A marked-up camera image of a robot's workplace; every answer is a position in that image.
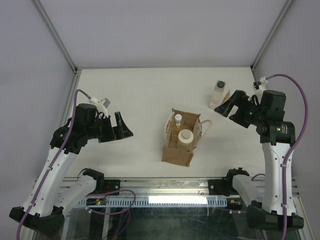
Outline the clear square bottle front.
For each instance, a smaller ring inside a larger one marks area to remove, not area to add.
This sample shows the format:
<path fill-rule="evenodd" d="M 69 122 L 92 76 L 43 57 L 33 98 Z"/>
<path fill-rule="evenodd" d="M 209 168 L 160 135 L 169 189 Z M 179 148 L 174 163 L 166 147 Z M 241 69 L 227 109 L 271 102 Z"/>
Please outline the clear square bottle front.
<path fill-rule="evenodd" d="M 224 96 L 225 87 L 226 87 L 225 81 L 218 80 L 215 83 L 214 90 L 208 105 L 210 109 L 215 109 L 217 106 L 221 104 Z"/>

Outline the clear square bottle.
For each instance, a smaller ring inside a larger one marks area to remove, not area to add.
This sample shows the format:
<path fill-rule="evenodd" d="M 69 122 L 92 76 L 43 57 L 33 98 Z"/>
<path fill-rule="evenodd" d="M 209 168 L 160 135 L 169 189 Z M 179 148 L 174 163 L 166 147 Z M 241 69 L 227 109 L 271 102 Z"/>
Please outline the clear square bottle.
<path fill-rule="evenodd" d="M 215 109 L 217 106 L 221 104 L 224 96 L 225 87 L 226 87 L 225 81 L 218 80 L 215 83 L 214 90 L 208 105 L 210 109 Z"/>
<path fill-rule="evenodd" d="M 238 114 L 237 114 L 237 113 L 234 113 L 233 115 L 231 115 L 231 116 L 229 117 L 229 119 L 232 120 L 232 121 L 236 121 L 236 120 L 238 119 Z"/>

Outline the yellow liquid bottle white cap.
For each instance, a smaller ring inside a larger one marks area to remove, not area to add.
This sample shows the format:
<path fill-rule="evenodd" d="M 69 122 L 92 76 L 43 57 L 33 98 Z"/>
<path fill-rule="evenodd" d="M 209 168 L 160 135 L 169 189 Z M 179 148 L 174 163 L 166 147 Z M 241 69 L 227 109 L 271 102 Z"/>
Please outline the yellow liquid bottle white cap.
<path fill-rule="evenodd" d="M 172 127 L 173 131 L 179 133 L 181 129 L 181 125 L 182 125 L 182 115 L 178 113 L 174 116 L 174 122 Z"/>

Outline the beige squeeze tube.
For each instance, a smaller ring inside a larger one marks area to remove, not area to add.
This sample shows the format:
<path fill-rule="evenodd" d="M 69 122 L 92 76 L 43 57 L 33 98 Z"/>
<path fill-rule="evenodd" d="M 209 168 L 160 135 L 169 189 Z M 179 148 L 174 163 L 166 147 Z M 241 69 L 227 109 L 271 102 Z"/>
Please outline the beige squeeze tube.
<path fill-rule="evenodd" d="M 221 101 L 222 104 L 224 104 L 229 98 L 231 97 L 231 91 L 228 90 L 228 92 L 225 94 L 223 100 Z"/>

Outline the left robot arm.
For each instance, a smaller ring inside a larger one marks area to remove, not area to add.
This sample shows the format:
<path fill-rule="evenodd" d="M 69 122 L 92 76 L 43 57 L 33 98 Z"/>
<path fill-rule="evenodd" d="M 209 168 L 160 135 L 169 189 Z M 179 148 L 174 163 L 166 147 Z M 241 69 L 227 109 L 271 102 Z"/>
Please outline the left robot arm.
<path fill-rule="evenodd" d="M 110 117 L 98 111 L 96 106 L 89 103 L 76 106 L 67 124 L 53 133 L 38 181 L 24 204 L 11 209 L 10 218 L 52 238 L 59 233 L 67 214 L 80 200 L 90 194 L 106 193 L 104 174 L 88 168 L 73 186 L 58 195 L 68 169 L 88 141 L 97 139 L 99 143 L 106 143 L 133 137 L 121 113 L 114 115 L 116 126 L 112 126 Z"/>

